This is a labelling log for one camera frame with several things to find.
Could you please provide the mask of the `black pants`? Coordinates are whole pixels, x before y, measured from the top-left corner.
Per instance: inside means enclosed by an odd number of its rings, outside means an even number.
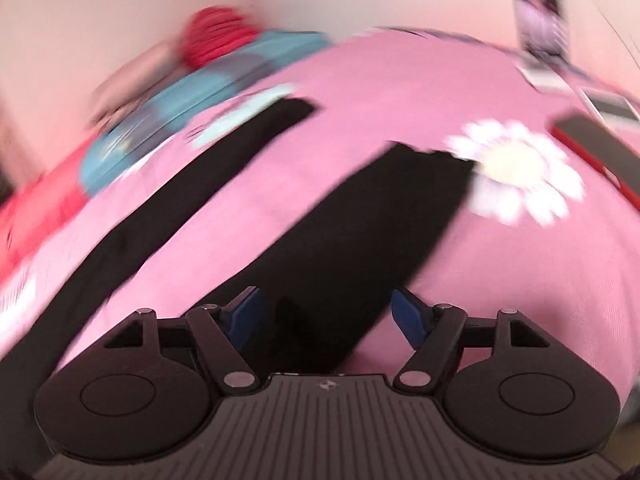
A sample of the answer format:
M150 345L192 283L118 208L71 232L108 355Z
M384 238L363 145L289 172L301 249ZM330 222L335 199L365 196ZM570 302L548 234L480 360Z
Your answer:
M273 103L189 162L89 252L2 359L3 468L33 471L49 459L36 393L102 304L275 138L317 118L311 102ZM474 169L447 152L393 144L205 301L226 304L250 286L264 293L264 322L242 352L259 376L332 373L431 255Z

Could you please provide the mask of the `teal grey patterned blanket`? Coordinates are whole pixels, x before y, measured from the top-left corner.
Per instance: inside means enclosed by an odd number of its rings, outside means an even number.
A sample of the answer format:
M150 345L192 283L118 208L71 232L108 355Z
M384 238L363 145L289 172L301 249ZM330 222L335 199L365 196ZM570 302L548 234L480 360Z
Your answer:
M80 165L82 190L89 197L96 195L195 115L329 45L321 32L267 30L182 77L93 141Z

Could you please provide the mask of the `folded pink beige blanket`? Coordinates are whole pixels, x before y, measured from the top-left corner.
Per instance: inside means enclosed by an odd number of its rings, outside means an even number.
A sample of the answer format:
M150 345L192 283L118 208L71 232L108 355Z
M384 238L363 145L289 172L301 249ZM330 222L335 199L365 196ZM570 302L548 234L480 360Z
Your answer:
M152 96L188 73L177 41L161 41L96 87L89 103L87 126L97 132L110 131Z

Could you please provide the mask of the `pink printed bed sheet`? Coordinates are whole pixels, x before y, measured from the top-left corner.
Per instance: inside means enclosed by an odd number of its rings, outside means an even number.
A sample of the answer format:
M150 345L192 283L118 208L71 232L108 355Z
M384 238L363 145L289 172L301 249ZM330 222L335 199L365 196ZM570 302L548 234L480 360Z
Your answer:
M639 374L639 214L551 134L578 93L510 55L377 30L201 114L34 255L1 315L1 404L134 311L178 318L250 286L259 374L400 370L405 287L525 314L626 399Z

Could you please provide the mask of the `wall poster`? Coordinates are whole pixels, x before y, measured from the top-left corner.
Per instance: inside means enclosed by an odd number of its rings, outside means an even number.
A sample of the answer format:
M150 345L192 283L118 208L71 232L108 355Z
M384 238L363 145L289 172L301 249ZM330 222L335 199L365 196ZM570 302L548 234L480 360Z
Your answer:
M568 32L562 0L514 0L518 40L541 61L565 62Z

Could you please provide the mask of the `red knit cloth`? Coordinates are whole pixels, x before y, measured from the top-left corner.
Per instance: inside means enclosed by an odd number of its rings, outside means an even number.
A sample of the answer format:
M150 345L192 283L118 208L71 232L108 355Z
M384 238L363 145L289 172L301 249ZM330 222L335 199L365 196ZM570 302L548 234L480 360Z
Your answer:
M180 32L181 58L192 70L255 41L260 29L231 6L208 6L193 14Z

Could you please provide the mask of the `red edged tablet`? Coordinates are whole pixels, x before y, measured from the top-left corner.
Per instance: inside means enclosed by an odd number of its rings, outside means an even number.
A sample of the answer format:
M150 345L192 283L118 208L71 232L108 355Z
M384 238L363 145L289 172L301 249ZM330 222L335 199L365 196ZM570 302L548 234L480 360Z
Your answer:
M553 119L549 132L639 209L639 155L626 143L582 113Z

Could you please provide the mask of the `red bed cover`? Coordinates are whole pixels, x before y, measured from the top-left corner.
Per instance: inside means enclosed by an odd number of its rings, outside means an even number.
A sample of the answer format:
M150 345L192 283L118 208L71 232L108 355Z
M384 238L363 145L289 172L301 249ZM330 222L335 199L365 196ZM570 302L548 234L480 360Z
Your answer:
M80 167L94 140L96 136L90 136L48 174L1 207L2 282L88 203L89 195L80 183Z

